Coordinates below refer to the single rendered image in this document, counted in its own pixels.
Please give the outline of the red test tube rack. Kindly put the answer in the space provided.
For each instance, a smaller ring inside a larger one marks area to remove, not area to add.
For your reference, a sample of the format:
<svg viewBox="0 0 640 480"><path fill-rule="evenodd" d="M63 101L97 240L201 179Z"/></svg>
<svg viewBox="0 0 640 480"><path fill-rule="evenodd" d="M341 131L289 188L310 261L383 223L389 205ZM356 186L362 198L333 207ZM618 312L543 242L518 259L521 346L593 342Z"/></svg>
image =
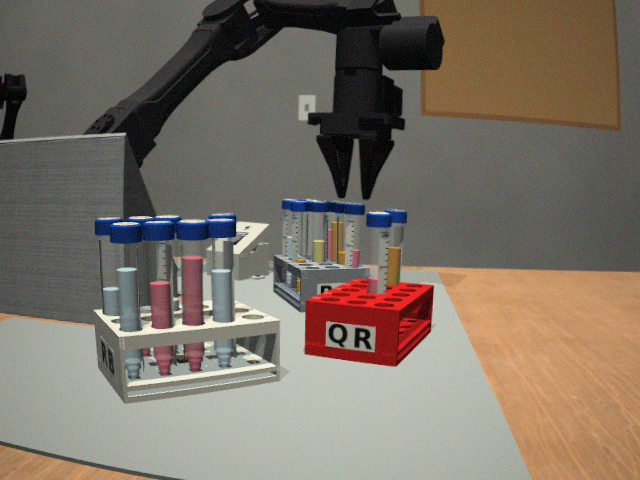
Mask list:
<svg viewBox="0 0 640 480"><path fill-rule="evenodd" d="M434 285L386 289L354 279L307 299L305 354L396 367L431 332Z"/></svg>

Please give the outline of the white test tube rack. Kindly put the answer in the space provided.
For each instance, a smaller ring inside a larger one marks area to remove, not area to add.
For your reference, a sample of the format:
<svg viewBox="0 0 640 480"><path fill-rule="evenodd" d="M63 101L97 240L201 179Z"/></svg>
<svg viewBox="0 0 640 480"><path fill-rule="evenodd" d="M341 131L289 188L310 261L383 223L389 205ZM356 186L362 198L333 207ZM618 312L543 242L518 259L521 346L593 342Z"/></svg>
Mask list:
<svg viewBox="0 0 640 480"><path fill-rule="evenodd" d="M214 322L212 301L204 301L204 325L186 326L182 325L180 303L180 311L174 311L173 328L152 328L149 313L141 314L141 331L123 332L116 324L119 316L106 316L102 309L94 310L98 368L124 404L280 381L280 320L237 301L235 312L234 322ZM232 357L230 367L221 368L213 341L234 338L238 356ZM200 371L191 372L186 357L184 365L181 344L199 342L205 342L203 364ZM161 376L153 347L172 345L179 345L178 366L172 364L170 375ZM139 379L130 380L124 350L143 348L152 348L150 356L144 357L144 372L142 363Z"/></svg>

